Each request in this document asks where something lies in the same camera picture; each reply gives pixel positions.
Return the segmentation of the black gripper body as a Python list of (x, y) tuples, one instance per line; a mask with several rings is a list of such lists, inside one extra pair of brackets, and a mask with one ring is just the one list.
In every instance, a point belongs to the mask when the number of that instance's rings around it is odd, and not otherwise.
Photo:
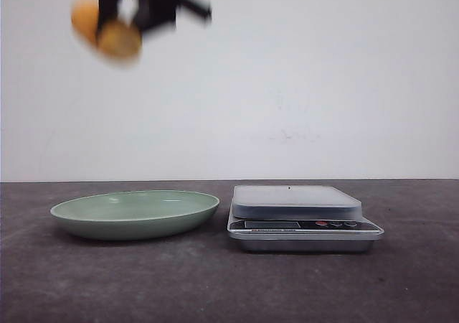
[(164, 24), (175, 24), (176, 10), (184, 7), (204, 21), (212, 18), (210, 5), (204, 5), (197, 0), (149, 0), (151, 23), (149, 29), (155, 29)]

